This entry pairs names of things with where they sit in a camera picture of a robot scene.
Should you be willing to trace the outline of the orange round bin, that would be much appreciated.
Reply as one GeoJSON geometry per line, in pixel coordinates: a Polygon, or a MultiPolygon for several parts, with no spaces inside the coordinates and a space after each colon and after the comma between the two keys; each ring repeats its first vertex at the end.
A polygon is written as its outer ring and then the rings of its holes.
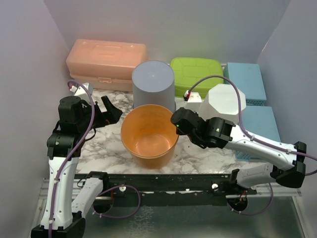
{"type": "Polygon", "coordinates": [[[136,107],[123,120],[121,141],[132,158],[147,169],[160,169],[173,157],[179,136],[172,112],[159,105],[136,107]]]}

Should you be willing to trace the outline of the white faceted bin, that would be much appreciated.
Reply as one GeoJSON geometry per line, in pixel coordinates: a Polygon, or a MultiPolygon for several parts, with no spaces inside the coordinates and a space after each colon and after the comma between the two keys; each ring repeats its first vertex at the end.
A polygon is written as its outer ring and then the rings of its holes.
{"type": "Polygon", "coordinates": [[[239,122],[238,113],[238,97],[229,84],[218,84],[210,89],[198,110],[204,120],[219,117],[235,124],[239,122]]]}

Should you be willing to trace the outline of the green plastic tray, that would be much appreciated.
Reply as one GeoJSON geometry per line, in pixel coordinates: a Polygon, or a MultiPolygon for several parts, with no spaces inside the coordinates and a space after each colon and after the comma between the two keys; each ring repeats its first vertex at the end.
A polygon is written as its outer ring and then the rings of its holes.
{"type": "Polygon", "coordinates": [[[210,75],[223,76],[220,62],[214,59],[174,58],[170,67],[174,72],[175,96],[181,98],[200,79],[210,75]]]}

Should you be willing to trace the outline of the blue-grey round bin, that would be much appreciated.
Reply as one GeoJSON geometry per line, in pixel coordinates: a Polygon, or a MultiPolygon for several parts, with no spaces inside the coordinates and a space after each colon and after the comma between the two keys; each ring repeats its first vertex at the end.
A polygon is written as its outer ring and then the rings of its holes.
{"type": "Polygon", "coordinates": [[[147,104],[176,110],[174,71],[170,65],[149,60],[139,64],[132,72],[133,107],[147,104]]]}

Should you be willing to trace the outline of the small blue perforated basket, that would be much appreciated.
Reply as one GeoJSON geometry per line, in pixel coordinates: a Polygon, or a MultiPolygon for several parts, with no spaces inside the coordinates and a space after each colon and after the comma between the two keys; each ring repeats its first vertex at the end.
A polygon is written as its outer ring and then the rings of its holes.
{"type": "Polygon", "coordinates": [[[272,107],[246,106],[242,111],[242,123],[244,128],[251,133],[281,141],[272,107]]]}

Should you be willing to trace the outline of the large blue perforated basket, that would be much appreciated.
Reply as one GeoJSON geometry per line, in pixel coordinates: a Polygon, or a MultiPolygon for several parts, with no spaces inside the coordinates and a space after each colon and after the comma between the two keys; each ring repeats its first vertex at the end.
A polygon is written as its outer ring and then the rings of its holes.
{"type": "Polygon", "coordinates": [[[228,62],[223,75],[245,94],[247,105],[263,106],[266,103],[266,93],[258,64],[228,62]]]}

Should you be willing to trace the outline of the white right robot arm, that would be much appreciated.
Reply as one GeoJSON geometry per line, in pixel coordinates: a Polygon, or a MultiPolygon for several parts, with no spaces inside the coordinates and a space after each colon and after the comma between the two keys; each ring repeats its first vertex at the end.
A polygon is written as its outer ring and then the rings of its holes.
{"type": "Polygon", "coordinates": [[[262,160],[250,169],[234,170],[227,182],[228,190],[238,194],[254,185],[276,182],[288,188],[300,188],[306,176],[304,163],[307,146],[298,141],[285,144],[262,136],[246,136],[241,127],[231,121],[215,117],[204,120],[197,113],[180,108],[170,119],[178,135],[205,148],[226,148],[241,151],[262,160]]]}

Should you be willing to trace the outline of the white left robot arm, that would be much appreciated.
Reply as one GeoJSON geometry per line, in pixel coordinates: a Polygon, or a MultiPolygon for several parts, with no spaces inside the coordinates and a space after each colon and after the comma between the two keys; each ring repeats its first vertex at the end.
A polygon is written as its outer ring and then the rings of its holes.
{"type": "Polygon", "coordinates": [[[97,195],[109,191],[106,172],[89,172],[84,187],[72,198],[76,168],[88,132],[116,124],[122,111],[107,96],[97,102],[78,96],[67,96],[58,106],[59,120],[47,139],[50,179],[45,211],[39,225],[31,230],[33,238],[81,238],[85,232],[86,215],[97,195]]]}

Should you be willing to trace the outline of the orange plastic toolbox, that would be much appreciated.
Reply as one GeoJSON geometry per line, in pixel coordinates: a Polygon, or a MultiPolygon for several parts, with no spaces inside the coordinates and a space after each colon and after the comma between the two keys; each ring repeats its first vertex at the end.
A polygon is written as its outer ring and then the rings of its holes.
{"type": "Polygon", "coordinates": [[[66,64],[71,78],[95,89],[131,92],[132,72],[148,60],[144,44],[76,40],[66,64]]]}

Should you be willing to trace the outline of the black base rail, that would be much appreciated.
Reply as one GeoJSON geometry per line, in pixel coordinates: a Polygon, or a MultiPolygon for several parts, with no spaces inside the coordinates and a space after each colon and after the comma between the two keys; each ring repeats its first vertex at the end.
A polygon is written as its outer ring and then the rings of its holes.
{"type": "Polygon", "coordinates": [[[125,192],[108,192],[96,199],[97,206],[225,206],[226,197],[238,198],[243,192],[254,195],[255,190],[242,188],[229,174],[155,175],[108,174],[106,188],[129,186],[125,192]]]}

